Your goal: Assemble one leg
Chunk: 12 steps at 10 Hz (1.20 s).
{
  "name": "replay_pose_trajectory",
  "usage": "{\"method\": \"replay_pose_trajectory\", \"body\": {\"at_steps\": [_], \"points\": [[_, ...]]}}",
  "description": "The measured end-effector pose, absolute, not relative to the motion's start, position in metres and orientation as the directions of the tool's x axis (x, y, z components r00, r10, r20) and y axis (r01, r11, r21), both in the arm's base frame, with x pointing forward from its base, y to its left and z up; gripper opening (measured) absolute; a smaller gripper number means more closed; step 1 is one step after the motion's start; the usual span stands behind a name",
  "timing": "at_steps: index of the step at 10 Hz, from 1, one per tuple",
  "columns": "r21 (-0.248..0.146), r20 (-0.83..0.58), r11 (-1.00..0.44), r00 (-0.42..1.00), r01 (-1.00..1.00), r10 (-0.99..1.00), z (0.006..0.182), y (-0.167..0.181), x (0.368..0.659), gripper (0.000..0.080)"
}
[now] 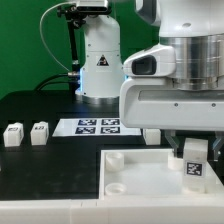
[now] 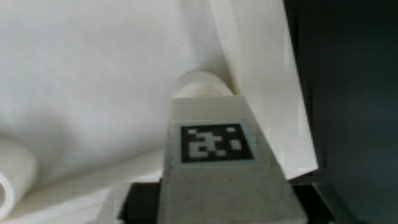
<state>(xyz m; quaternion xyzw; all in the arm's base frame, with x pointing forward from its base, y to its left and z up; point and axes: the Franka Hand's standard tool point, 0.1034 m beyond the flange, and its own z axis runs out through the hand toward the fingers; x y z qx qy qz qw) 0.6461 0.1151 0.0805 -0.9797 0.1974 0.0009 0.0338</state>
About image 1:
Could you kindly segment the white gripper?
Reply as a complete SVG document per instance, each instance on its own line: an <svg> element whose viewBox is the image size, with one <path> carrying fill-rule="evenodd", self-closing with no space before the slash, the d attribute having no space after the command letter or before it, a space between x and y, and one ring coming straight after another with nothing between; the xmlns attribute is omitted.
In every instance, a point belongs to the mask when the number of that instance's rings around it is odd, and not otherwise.
<svg viewBox="0 0 224 224"><path fill-rule="evenodd" d="M166 77L129 77L120 90L119 116L127 127L155 128L178 154L175 130L216 131L212 150L224 145L224 50L214 44L177 44L176 69Z"/></svg>

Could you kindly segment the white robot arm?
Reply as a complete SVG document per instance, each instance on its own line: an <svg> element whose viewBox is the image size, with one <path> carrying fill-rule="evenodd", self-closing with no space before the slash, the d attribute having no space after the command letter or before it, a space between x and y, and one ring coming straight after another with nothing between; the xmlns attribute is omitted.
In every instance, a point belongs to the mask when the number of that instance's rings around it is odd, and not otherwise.
<svg viewBox="0 0 224 224"><path fill-rule="evenodd" d="M119 114L131 128L214 131L224 145L224 0L136 0L139 16L159 28L159 43L126 59Z"/></svg>

